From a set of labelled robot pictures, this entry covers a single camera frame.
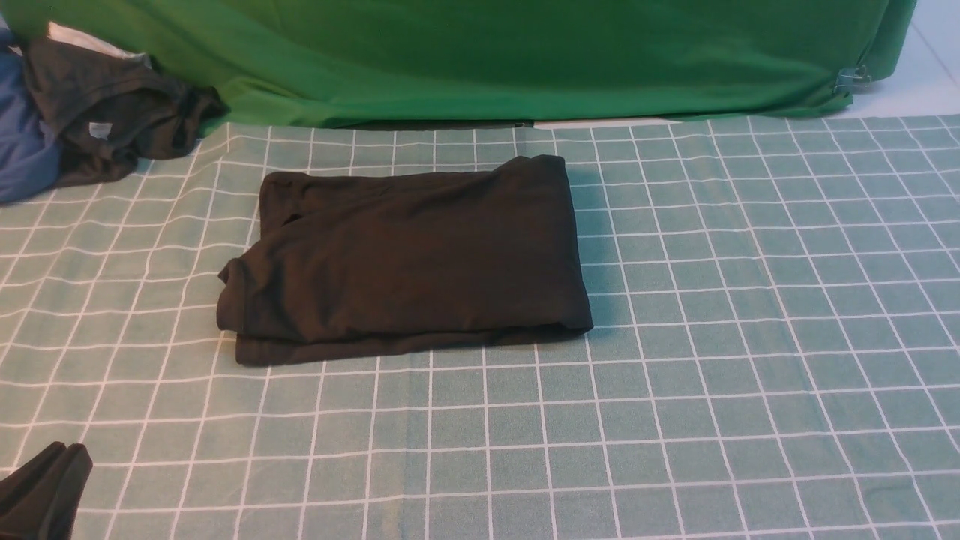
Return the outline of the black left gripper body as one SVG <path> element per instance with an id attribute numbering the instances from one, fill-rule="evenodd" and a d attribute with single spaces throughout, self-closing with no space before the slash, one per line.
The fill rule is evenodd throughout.
<path id="1" fill-rule="evenodd" d="M 55 441 L 1 482 L 2 539 L 70 539 L 92 472 L 86 445 Z"/>

